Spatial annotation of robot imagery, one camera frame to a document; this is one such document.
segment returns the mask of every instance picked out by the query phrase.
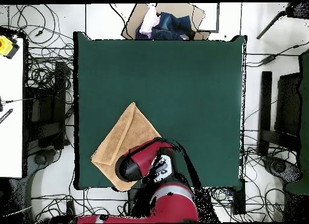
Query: brown towel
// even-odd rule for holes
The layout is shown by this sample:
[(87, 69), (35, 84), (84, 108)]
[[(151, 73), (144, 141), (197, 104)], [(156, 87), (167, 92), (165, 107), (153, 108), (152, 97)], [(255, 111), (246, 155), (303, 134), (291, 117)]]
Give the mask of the brown towel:
[(160, 137), (160, 134), (139, 111), (135, 103), (131, 103), (92, 155), (91, 162), (114, 184), (117, 190), (127, 191), (135, 182), (123, 182), (116, 176), (116, 161), (129, 149), (155, 137)]

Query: green table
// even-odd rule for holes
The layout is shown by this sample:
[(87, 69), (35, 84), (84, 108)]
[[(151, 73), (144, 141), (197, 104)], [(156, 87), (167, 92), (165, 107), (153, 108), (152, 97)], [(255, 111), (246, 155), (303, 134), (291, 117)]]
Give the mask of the green table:
[[(135, 102), (180, 142), (206, 187), (239, 184), (244, 37), (221, 41), (89, 40), (74, 33), (75, 180), (112, 187), (90, 157)], [(189, 179), (183, 160), (179, 171)]]

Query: blue cloth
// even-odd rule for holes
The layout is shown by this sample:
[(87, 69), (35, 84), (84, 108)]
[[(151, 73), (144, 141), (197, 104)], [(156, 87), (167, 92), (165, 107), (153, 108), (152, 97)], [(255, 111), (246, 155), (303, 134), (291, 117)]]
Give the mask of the blue cloth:
[(169, 13), (161, 13), (160, 23), (151, 30), (154, 40), (183, 40), (180, 35), (190, 37), (192, 32), (189, 16), (176, 18)]
[(142, 23), (138, 26), (135, 33), (135, 39), (136, 40), (151, 40), (147, 35), (141, 34), (139, 30), (141, 29)]

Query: cardboard box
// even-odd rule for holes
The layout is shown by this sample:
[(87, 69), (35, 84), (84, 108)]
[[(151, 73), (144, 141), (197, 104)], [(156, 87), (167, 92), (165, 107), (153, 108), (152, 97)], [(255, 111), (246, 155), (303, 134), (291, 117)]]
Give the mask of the cardboard box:
[[(176, 18), (184, 17), (189, 15), (191, 20), (191, 29), (196, 31), (199, 28), (200, 23), (205, 15), (204, 11), (188, 3), (158, 3), (156, 6), (157, 13), (161, 12), (170, 13)], [(127, 30), (124, 27), (122, 36), (126, 39), (135, 39), (135, 33), (138, 26), (143, 22), (144, 17), (148, 12), (148, 6), (145, 4), (136, 4), (131, 12), (129, 20), (127, 22)], [(197, 32), (194, 36), (194, 40), (206, 40), (209, 36), (208, 32)]]

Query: pink cloth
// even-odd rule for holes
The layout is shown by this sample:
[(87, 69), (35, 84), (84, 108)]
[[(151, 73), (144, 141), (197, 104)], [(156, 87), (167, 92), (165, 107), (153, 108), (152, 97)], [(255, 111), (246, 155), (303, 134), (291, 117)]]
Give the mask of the pink cloth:
[(151, 29), (154, 26), (157, 26), (159, 22), (160, 22), (160, 16), (157, 17), (156, 8), (153, 5), (149, 5), (149, 10), (144, 17), (144, 21), (142, 23), (139, 32), (151, 38)]

